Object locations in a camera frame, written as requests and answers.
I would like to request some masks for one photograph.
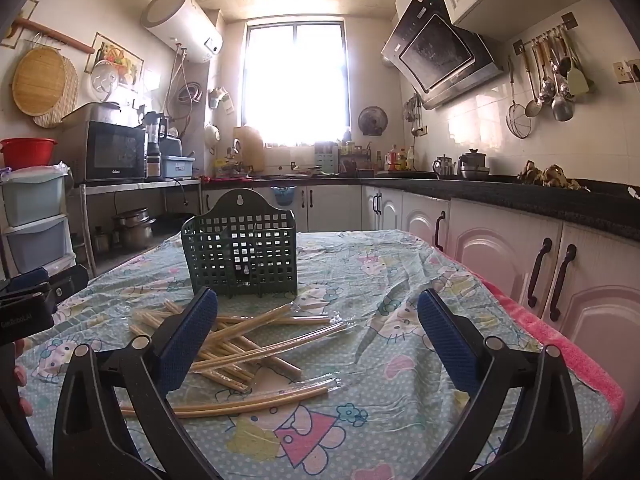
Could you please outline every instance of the window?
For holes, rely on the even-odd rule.
[[[268,144],[341,139],[349,126],[341,22],[249,27],[242,124]]]

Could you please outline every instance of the pink towel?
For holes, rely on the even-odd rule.
[[[566,365],[583,383],[599,391],[609,402],[616,420],[620,418],[620,413],[622,413],[622,409],[625,406],[625,394],[616,381],[596,361],[559,333],[558,330],[551,328],[539,317],[501,293],[500,289],[493,283],[488,282],[476,273],[473,274],[489,289],[507,314],[522,329],[526,330],[527,333],[543,345],[556,345],[562,351],[562,357]]]

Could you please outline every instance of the utensil holder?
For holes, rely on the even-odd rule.
[[[224,194],[182,226],[182,248],[194,292],[298,293],[296,221],[251,189]]]

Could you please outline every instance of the hello kitty tablecloth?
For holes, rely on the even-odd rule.
[[[334,374],[340,387],[327,396],[241,416],[189,419],[184,425],[225,479],[410,479],[459,417],[468,397],[457,391],[417,319],[415,304],[434,287],[454,313],[469,317],[484,336],[535,351],[540,343],[523,330],[477,277],[440,251],[401,231],[298,235],[298,296],[310,314],[353,319],[347,332],[289,351],[285,359],[303,378]],[[33,336],[20,362],[30,375],[22,394],[35,409],[31,427],[50,464],[53,424],[65,367],[80,343],[96,351],[130,341],[130,314],[160,308],[165,299],[193,297],[179,236],[93,280],[60,306],[56,325]],[[293,300],[220,297],[220,312],[252,315]],[[309,332],[308,327],[268,326],[251,334],[259,344]],[[572,373],[588,462],[616,421],[606,396]],[[289,384],[276,370],[260,368],[252,392]],[[236,395],[188,374],[173,404],[224,401]],[[512,390],[478,458],[490,462],[500,447],[517,400]],[[127,425],[140,455],[155,456],[133,419]]]

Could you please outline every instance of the red plastic bowl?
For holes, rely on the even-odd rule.
[[[51,160],[53,146],[57,142],[53,139],[38,137],[12,137],[0,140],[4,155],[4,165],[12,170],[21,170],[31,166],[48,166]]]

